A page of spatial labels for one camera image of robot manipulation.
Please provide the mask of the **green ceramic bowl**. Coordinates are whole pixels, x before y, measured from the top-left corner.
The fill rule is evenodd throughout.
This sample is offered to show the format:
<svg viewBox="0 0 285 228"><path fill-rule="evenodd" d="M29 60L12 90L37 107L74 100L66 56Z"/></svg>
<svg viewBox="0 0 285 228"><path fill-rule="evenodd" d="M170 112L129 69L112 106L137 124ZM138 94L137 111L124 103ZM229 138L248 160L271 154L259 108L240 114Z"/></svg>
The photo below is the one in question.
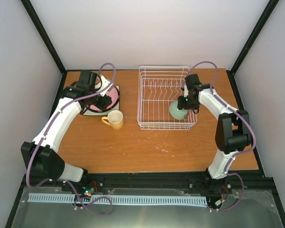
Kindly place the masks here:
<svg viewBox="0 0 285 228"><path fill-rule="evenodd" d="M178 109L178 102L173 101L169 106L169 113L174 119L183 120L188 116L189 111L184 109Z"/></svg>

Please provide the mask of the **yellow mug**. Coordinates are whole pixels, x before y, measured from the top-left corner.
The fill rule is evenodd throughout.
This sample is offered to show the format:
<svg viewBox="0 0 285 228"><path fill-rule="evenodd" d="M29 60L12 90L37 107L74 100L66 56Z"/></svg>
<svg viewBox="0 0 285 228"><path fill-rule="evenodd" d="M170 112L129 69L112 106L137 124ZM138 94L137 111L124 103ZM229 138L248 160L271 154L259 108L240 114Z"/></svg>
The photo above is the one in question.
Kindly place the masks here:
<svg viewBox="0 0 285 228"><path fill-rule="evenodd" d="M118 110L111 111L107 116L102 117L101 121L115 130L120 130L124 124L123 113Z"/></svg>

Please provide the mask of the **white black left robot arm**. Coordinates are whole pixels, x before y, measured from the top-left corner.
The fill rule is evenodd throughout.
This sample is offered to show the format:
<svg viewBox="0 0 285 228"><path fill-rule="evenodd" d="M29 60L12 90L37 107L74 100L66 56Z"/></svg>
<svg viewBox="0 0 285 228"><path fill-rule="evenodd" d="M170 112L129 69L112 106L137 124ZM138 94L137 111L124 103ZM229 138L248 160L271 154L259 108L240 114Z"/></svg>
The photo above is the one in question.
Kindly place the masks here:
<svg viewBox="0 0 285 228"><path fill-rule="evenodd" d="M111 98L106 94L114 86L114 79L106 79L100 73L82 71L78 81L65 87L57 107L42 131L32 142L24 142L21 153L27 168L26 183L30 186L30 174L46 180L72 181L78 191L89 187L87 171L66 163L59 155L60 143L74 118L88 105L105 109Z"/></svg>

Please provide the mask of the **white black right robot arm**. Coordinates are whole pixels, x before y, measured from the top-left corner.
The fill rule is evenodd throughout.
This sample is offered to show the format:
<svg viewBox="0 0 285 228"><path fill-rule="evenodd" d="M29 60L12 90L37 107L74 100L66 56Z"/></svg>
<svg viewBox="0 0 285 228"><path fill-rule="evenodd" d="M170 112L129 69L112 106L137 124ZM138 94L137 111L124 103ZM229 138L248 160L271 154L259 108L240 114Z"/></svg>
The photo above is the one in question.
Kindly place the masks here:
<svg viewBox="0 0 285 228"><path fill-rule="evenodd" d="M215 143L218 150L203 177L204 189L214 192L226 183L228 170L237 155L252 143L249 114L226 103L210 84L202 84L197 74L185 77L183 91L184 95L177 100L179 110L192 110L197 114L202 105L217 120Z"/></svg>

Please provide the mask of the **white square plate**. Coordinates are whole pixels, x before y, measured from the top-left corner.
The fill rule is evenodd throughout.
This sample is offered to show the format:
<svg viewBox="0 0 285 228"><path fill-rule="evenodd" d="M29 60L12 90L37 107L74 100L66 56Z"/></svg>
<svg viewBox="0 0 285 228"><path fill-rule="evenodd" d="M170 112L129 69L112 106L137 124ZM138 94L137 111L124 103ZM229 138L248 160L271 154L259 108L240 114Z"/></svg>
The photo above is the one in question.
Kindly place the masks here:
<svg viewBox="0 0 285 228"><path fill-rule="evenodd" d="M108 115L110 111L119 110L120 108L120 86L116 85L110 91L106 92L106 95L111 97L112 103L105 110L100 110L94 105L89 108L85 108L82 111L82 115L85 116L104 116Z"/></svg>

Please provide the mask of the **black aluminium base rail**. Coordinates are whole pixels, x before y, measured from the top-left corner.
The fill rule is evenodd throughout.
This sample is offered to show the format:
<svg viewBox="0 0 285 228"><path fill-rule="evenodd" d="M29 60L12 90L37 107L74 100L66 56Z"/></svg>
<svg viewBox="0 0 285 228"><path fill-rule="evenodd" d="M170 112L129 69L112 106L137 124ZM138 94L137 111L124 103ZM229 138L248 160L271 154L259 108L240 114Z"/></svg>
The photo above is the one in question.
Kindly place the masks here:
<svg viewBox="0 0 285 228"><path fill-rule="evenodd" d="M72 182L80 193L97 187L98 192L117 188L125 189L175 189L185 193L213 195L219 190L272 190L275 189L273 178L268 178L259 171L239 171L220 180L210 180L203 172L166 172L166 173L107 173L87 174L81 182Z"/></svg>

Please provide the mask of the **black enclosure frame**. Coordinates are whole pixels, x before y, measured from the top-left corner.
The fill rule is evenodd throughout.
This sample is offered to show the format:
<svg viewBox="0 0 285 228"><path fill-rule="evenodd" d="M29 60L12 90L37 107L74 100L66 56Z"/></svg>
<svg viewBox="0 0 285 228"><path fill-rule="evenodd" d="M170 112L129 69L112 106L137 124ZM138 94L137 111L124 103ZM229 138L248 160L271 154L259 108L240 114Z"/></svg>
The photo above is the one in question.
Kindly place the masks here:
<svg viewBox="0 0 285 228"><path fill-rule="evenodd" d="M58 53L56 52L44 26L42 25L41 20L38 17L38 14L36 13L31 1L29 0L23 0L22 5L24 6L26 12L28 13L31 21L33 22L34 26L36 27L40 37L42 38L43 42L45 43L47 49L49 50L54 62L56 63L59 71L62 73L62 77L61 77L61 83L64 83L66 81L67 78L67 73L69 72L68 70L65 69L65 67L63 66L60 57L58 56ZM275 7L277 6L278 1L276 0L270 0L266 7L264 8L260 18L258 19L256 25L254 26L251 34L249 35L246 43L244 44L240 54L238 55L235 63L233 64L231 70L226 71L227 76L228 76L228 80L230 82L232 91L233 91L233 95L236 99L237 105L239 106L240 109L243 109L243 103L242 103L242 99L238 90L238 86L235 80L235 74L238 71L239 67L241 66L242 62L244 61L245 57L247 56L249 50L251 49L251 47L253 46L255 40L257 39L258 35L260 34L260 32L262 31L264 25L266 24L266 22L268 21L270 15L272 14L272 12L274 11ZM258 169L256 171L259 171L261 173L261 175L267 177L265 175L265 171L263 169L263 165L262 162L260 160L259 157L259 153L257 149L253 150L254 156L256 158L257 161L257 165L258 165ZM272 189L271 190L272 195L273 195L273 199L274 199L274 206L277 208L278 211L278 216L281 220L281 224L282 226L285 228L285 211L284 208L282 206L282 202L280 200L279 194L277 192L277 189Z"/></svg>

